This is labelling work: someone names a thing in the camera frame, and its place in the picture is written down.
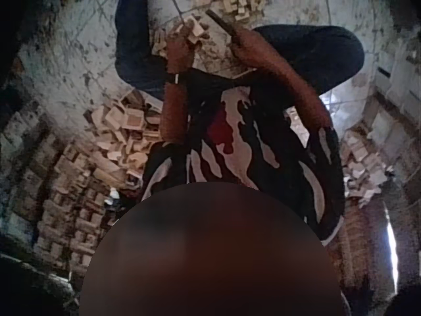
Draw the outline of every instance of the jeans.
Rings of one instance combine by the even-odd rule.
[[[119,0],[116,70],[128,84],[163,100],[166,59],[151,54],[148,0]],[[255,28],[319,95],[354,76],[364,63],[357,37],[337,26],[269,25]],[[275,78],[258,72],[231,80],[197,69],[187,76],[190,105],[236,86],[250,86],[261,102],[274,111],[293,105],[292,97]]]

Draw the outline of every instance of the man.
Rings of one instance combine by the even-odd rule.
[[[120,0],[116,27],[120,77],[164,101],[164,142],[151,150],[143,199],[179,184],[232,182],[283,202],[323,244],[335,236],[343,175],[337,135],[318,96],[362,67],[362,46],[352,33],[331,26],[236,26],[239,45],[231,49],[257,71],[229,80],[192,69],[190,24],[168,38],[168,62],[152,56],[146,0]],[[283,116],[293,105],[310,133],[307,148]]]

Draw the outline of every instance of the patterned shirt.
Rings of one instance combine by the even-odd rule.
[[[185,145],[153,146],[142,199],[180,184],[242,184],[287,205],[326,245],[345,208],[338,147],[335,130],[321,128],[304,148],[286,120],[256,104],[250,88],[226,90],[191,116]]]

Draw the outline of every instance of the red patch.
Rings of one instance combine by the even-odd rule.
[[[233,129],[226,121],[225,103],[221,103],[221,107],[215,115],[212,124],[207,130],[209,138],[215,145],[224,144],[224,153],[231,155],[234,152],[232,144],[234,142]]]

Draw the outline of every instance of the wristwatch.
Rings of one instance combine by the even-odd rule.
[[[170,84],[183,84],[186,82],[187,73],[180,72],[178,74],[166,73],[166,81]]]

